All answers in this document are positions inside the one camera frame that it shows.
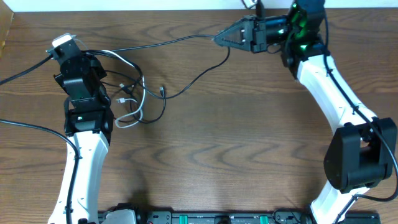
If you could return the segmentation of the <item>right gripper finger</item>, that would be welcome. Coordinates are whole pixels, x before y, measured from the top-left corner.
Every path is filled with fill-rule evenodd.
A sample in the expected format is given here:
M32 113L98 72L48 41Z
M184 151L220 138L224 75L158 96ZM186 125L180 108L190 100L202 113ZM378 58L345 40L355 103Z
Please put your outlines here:
M221 47L231 47L234 49L239 49L244 51L251 50L249 42L247 42L246 39L242 37L232 38L232 37L222 37L217 35L214 38L214 42Z
M219 39L252 39L254 20L251 17L243 17L229 27L220 31Z

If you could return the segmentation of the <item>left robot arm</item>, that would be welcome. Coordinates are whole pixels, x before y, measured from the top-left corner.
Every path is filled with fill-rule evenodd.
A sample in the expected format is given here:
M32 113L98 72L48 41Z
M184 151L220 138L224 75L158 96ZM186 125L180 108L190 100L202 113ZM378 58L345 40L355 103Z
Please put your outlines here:
M55 81L68 95L64 102L67 161L49 223L98 223L98 196L104 159L113 130L111 99L101 79L100 61L84 54L69 33L52 42L60 64Z

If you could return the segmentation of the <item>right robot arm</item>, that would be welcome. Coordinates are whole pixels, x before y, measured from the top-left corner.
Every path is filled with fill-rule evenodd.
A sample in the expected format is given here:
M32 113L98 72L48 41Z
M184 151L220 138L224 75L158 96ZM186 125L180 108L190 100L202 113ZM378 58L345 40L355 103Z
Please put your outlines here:
M299 223L371 223L372 217L349 217L348 210L368 190L397 174L397 126L378 118L355 95L329 51L329 28L323 1L294 0L287 14L267 17L264 5L218 33L217 45L252 52L280 47L282 62L313 96L333 138L323 167L326 184Z

